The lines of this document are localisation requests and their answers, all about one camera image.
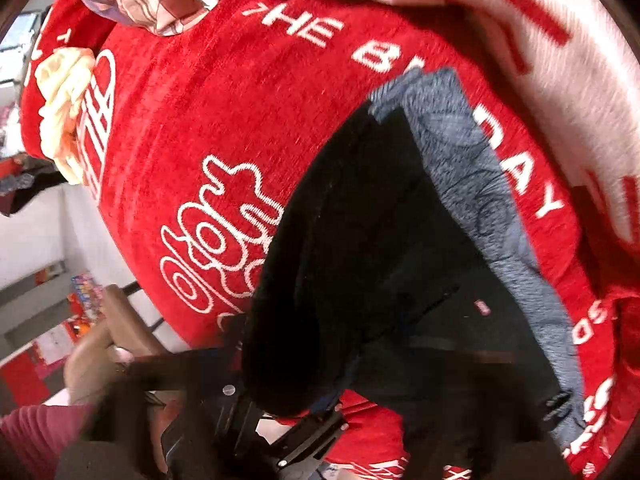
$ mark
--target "pink and white blanket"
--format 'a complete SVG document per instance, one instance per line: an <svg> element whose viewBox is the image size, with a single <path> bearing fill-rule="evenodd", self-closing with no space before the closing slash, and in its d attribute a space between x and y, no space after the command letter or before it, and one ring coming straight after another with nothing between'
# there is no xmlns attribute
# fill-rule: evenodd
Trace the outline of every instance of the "pink and white blanket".
<svg viewBox="0 0 640 480"><path fill-rule="evenodd" d="M599 0L377 1L468 7L568 183L640 258L640 64Z"/></svg>

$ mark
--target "chair leg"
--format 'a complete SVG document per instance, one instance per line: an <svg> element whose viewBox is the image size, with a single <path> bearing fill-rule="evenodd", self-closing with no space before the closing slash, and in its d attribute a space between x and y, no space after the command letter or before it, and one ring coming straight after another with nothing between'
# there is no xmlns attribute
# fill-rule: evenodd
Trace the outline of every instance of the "chair leg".
<svg viewBox="0 0 640 480"><path fill-rule="evenodd" d="M151 330L151 332L155 332L162 323L164 323L164 317L161 317L158 321L153 323L153 325L149 327L149 330Z"/></svg>
<svg viewBox="0 0 640 480"><path fill-rule="evenodd" d="M122 291L124 295L129 297L131 294L135 294L137 291L142 290L138 282L131 282L129 285L125 285L122 287Z"/></svg>

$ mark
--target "folded clothing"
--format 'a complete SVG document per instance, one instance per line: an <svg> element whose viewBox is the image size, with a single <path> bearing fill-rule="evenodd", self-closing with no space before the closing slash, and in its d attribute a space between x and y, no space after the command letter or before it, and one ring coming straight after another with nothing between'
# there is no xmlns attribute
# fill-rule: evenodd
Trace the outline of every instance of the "folded clothing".
<svg viewBox="0 0 640 480"><path fill-rule="evenodd" d="M74 5L54 5L41 49L52 52L66 34L70 23L62 12ZM92 19L94 36L82 44ZM69 44L97 54L85 98L94 106L83 107L78 123L88 187L141 286L192 346L214 343L226 320L250 307L284 206L354 110L407 69L455 73L509 186L509 217L520 225L515 240L530 245L513 252L526 256L523 272L537 274L545 297L562 307L564 336L577 349L581 378L571 381L582 383L586 420L565 454L575 471L606 461L614 447L605 453L593 435L609 431L606 414L614 409L607 401L616 305L594 278L599 260L545 141L462 9L220 0L198 27L170 38L113 22L98 38L106 20L84 14L78 20L87 22L74 25ZM43 102L37 88L27 86L21 113L32 153L39 150L36 114ZM617 289L621 297L625 290ZM556 368L558 381L570 380ZM388 424L398 435L399 417L384 408L359 413L360 431L348 431L330 459L373 476L384 476L389 462L399 474L408 457L398 441L367 433L370 424ZM375 422L365 413L375 413ZM624 433L626 422L616 424Z"/></svg>

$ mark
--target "pile of blankets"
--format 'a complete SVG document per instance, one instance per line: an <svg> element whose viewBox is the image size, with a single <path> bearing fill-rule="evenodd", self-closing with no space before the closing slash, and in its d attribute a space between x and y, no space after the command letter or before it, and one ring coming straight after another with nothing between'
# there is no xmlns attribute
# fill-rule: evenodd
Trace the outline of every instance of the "pile of blankets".
<svg viewBox="0 0 640 480"><path fill-rule="evenodd" d="M85 1L103 16L57 0L30 74L59 48L93 51L76 124L83 179L188 343L214 344L250 307L325 144L363 105L380 121L402 108L425 131L468 133L455 137L464 155L430 160L474 160L461 189L478 184L503 206L483 202L469 223L462 199L447 203L455 171L431 179L570 393L559 452L585 478L602 471L640 403L640 66L597 0L146 0L139 14ZM43 156L44 104L28 75L32 155ZM399 477L400 417L354 392L342 402L351 427L330 460Z"/></svg>

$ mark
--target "person's arm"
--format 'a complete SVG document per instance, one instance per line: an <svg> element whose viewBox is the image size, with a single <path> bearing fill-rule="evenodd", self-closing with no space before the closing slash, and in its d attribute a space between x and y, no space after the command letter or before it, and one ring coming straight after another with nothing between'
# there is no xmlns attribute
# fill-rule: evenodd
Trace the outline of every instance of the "person's arm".
<svg viewBox="0 0 640 480"><path fill-rule="evenodd" d="M33 480L53 480L58 457L82 427L89 406L24 406L0 420L0 471L24 466ZM12 460L12 451L17 460Z"/></svg>

